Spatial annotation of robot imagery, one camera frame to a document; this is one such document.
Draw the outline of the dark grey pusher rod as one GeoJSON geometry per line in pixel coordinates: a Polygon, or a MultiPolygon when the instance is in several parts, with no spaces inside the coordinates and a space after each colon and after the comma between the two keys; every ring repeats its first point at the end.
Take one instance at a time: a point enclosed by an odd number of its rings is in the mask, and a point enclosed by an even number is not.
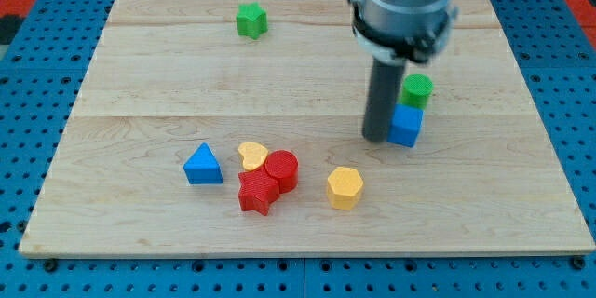
{"type": "Polygon", "coordinates": [[[405,68],[404,59],[395,64],[373,60],[361,132],[367,141],[387,139],[405,68]]]}

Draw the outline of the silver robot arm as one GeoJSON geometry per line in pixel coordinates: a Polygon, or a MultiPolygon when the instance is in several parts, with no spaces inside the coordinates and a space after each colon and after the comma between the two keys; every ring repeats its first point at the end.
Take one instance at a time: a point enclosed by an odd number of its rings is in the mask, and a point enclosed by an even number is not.
{"type": "Polygon", "coordinates": [[[452,0],[347,0],[352,31],[372,55],[362,125],[369,142],[387,139],[406,65],[428,63],[447,45],[457,16],[452,0]]]}

